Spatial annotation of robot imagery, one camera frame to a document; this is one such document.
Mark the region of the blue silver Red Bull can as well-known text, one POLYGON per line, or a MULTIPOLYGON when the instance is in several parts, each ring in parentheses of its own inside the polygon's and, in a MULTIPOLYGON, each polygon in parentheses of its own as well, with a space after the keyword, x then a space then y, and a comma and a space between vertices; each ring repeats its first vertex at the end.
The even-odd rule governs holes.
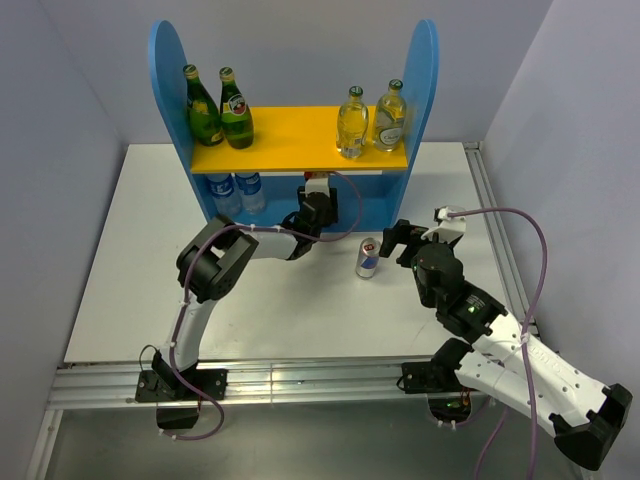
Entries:
POLYGON ((362 279, 370 279, 374 276, 380 258, 381 243, 367 237, 359 245, 355 273, 362 279))

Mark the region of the tall green glass bottle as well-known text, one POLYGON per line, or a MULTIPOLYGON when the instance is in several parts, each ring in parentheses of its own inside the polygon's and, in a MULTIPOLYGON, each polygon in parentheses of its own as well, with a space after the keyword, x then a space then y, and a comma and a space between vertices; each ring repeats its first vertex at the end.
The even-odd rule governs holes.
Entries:
POLYGON ((187 113, 191 133, 204 146, 216 146, 224 140, 219 109, 202 84, 193 64, 183 67, 187 85, 187 113))

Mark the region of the left blue-label water bottle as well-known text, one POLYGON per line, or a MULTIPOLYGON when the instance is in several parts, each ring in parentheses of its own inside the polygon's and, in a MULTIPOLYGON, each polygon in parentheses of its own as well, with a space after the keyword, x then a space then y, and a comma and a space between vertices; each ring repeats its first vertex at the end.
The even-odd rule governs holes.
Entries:
POLYGON ((207 174, 209 189, 220 214, 234 217, 242 211, 242 202, 231 173, 207 174))

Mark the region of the right blue-label water bottle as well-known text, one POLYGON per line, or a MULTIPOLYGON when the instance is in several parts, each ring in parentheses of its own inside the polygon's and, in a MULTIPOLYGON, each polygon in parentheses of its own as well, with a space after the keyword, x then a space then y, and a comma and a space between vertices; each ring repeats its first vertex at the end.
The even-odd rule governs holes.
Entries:
POLYGON ((260 174, 258 172, 236 173, 235 180, 244 209, 254 215, 261 213, 266 207, 266 199, 260 174))

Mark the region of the green Perrier glass bottle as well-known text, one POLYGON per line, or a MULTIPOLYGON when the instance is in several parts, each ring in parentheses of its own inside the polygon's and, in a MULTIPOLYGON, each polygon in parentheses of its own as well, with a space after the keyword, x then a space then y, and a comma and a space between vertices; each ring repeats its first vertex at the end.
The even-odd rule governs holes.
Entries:
POLYGON ((221 68, 219 77, 222 84, 220 116, 225 138, 232 148, 248 148, 254 140, 250 107, 236 84, 231 67, 221 68))

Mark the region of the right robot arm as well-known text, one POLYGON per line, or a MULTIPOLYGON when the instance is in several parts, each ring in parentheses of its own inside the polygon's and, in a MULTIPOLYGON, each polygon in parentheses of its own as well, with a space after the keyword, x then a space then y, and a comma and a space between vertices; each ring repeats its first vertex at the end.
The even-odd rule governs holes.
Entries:
POLYGON ((454 254, 465 231, 457 218, 434 229, 399 220, 383 232, 381 256, 403 245, 397 264, 411 270, 421 304, 452 335, 433 357, 435 383, 494 397, 535 420, 572 462, 598 470, 625 425, 631 392, 589 377, 522 333, 504 305, 466 280, 454 254))

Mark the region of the aluminium side rail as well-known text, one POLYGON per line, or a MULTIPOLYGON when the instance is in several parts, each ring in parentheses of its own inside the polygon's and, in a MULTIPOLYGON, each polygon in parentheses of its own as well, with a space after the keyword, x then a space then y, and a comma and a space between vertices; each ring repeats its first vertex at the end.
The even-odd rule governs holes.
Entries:
MULTIPOLYGON (((480 142, 463 143, 464 153, 476 187, 480 206, 482 208, 496 207, 497 203, 484 166, 480 147, 480 142)), ((501 214, 486 214, 485 225, 505 292, 506 304, 519 320, 523 320, 529 308, 529 301, 501 214)))

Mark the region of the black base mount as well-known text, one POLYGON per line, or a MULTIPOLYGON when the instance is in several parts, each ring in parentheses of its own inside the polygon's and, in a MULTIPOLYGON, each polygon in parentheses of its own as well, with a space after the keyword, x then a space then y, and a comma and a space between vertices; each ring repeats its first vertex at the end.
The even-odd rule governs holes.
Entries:
POLYGON ((428 409, 437 422, 456 425, 472 412, 470 392, 452 370, 433 361, 405 362, 396 387, 406 395, 425 395, 428 409))
MULTIPOLYGON (((197 369, 193 384, 213 399, 222 400, 227 376, 226 369, 197 369)), ((182 383, 177 389, 171 389, 153 370, 143 370, 139 374, 135 402, 157 404, 156 424, 159 428, 190 430, 199 419, 202 397, 182 383)))

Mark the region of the aluminium front rail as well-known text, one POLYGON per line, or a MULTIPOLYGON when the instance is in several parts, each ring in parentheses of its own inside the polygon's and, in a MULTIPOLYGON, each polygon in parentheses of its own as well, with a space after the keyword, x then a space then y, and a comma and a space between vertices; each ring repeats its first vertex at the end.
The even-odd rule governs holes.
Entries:
MULTIPOLYGON (((219 403, 229 405, 393 400, 401 365, 415 357, 205 362, 225 369, 227 386, 219 403)), ((135 364, 73 366, 59 370, 47 400, 49 410, 139 407, 135 364)))

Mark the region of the blue-label water bottle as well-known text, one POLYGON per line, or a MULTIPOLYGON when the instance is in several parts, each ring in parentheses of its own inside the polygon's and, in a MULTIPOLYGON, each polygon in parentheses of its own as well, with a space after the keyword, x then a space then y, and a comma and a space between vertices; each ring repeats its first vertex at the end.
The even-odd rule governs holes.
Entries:
POLYGON ((261 213, 266 207, 266 199, 260 174, 258 172, 236 173, 235 180, 244 209, 254 215, 261 213))
POLYGON ((209 189, 220 214, 234 217, 242 211, 242 202, 231 173, 207 174, 209 189))

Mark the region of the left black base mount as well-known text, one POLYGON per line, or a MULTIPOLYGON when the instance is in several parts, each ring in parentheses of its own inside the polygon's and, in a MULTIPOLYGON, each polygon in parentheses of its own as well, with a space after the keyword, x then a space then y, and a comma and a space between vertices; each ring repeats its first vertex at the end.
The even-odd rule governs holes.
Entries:
MULTIPOLYGON (((222 400, 227 376, 226 369, 197 369, 193 384, 213 399, 222 400)), ((159 428, 190 430, 199 419, 202 397, 182 383, 177 389, 171 389, 153 370, 143 370, 139 374, 135 402, 157 404, 156 424, 159 428)))

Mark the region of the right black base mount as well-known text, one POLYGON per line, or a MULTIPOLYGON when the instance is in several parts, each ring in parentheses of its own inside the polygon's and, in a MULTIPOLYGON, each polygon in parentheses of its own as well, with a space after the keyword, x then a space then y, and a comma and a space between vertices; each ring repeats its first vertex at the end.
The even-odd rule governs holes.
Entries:
POLYGON ((405 362, 396 387, 406 395, 425 395, 428 409, 437 422, 456 425, 472 412, 470 392, 452 370, 433 361, 405 362))

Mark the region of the blue and yellow shelf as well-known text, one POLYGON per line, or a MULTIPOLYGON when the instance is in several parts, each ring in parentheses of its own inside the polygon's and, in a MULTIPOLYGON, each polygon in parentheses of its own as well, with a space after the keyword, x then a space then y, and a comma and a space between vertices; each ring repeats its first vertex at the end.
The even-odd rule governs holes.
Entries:
POLYGON ((392 152, 367 146, 356 159, 342 157, 335 145, 338 109, 335 106, 255 107, 255 140, 243 150, 227 143, 199 144, 187 119, 187 60, 180 37, 167 20, 156 21, 148 40, 148 64, 157 108, 183 170, 205 218, 217 208, 206 177, 212 173, 257 172, 267 197, 258 214, 241 213, 237 221, 273 225, 297 210, 297 191, 306 172, 347 173, 350 185, 332 182, 338 195, 334 232, 355 227, 380 231, 393 225, 411 176, 420 142, 433 106, 439 73, 439 35, 431 19, 414 29, 403 73, 402 96, 407 102, 403 143, 392 152))

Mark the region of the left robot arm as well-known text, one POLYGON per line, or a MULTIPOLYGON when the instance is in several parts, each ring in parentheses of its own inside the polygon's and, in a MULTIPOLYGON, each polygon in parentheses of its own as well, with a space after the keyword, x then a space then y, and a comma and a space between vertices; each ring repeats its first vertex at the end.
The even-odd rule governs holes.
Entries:
POLYGON ((216 215, 179 254, 182 305, 169 340, 140 373, 138 403, 224 398, 227 371, 198 367, 200 344, 216 304, 231 292, 252 259, 297 260, 338 221, 337 190, 297 191, 299 209, 273 227, 241 226, 216 215))

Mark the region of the clear bottle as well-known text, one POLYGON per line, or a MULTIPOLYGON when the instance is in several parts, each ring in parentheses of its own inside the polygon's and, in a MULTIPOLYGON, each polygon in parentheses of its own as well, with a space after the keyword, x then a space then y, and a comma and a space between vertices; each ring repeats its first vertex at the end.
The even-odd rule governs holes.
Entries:
POLYGON ((338 113, 336 148, 347 159, 359 157, 367 140, 369 110, 363 102, 363 93, 360 86, 351 86, 338 113))
POLYGON ((376 105, 373 145, 383 152, 395 150, 404 133, 407 106, 401 94, 402 89, 403 82, 400 79, 390 80, 387 92, 376 105))

